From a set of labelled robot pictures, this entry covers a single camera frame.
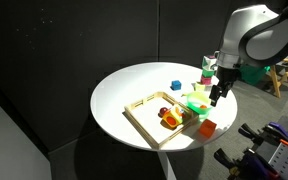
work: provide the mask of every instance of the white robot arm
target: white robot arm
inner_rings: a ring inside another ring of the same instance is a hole
[[[234,11],[217,55],[219,83],[212,87],[212,105],[227,92],[239,76],[243,64],[263,67],[280,62],[288,55],[288,7],[278,15],[265,5]]]

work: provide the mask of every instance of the blue block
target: blue block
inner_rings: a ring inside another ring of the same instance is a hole
[[[172,81],[172,86],[171,86],[172,90],[174,90],[174,91],[175,90],[180,90],[181,86],[182,86],[182,84],[181,84],[180,81],[178,81],[178,80]]]

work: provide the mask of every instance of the wooden chair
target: wooden chair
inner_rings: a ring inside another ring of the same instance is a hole
[[[280,79],[278,79],[278,73],[276,72],[276,66],[281,66],[284,68],[284,74]],[[281,97],[280,86],[283,82],[288,82],[288,56],[276,65],[270,66],[270,75],[273,82],[273,87],[276,97]]]

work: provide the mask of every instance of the round white table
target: round white table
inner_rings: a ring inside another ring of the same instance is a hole
[[[114,139],[144,150],[159,152],[163,168],[168,168],[166,176],[173,175],[165,152],[184,151],[199,148],[223,135],[232,125],[237,114],[237,103],[232,91],[226,98],[221,97],[208,119],[217,124],[214,134],[205,138],[197,131],[198,126],[192,125],[163,145],[160,149],[152,148],[141,134],[124,116],[124,106],[157,91],[164,91],[174,99],[185,103],[184,93],[194,91],[193,84],[200,81],[202,70],[196,67],[167,62],[152,62],[129,66],[118,70],[102,80],[93,91],[90,107],[99,126]],[[173,91],[171,82],[179,80],[181,90]],[[212,84],[218,79],[212,78]]]

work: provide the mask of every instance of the wooden crate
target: wooden crate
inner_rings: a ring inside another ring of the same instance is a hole
[[[174,104],[178,104],[184,110],[185,119],[182,124],[172,129],[158,116],[158,113],[162,107],[170,108]],[[156,92],[125,106],[125,113],[132,125],[154,149],[160,149],[191,123],[198,120],[198,115],[194,111],[165,92]]]

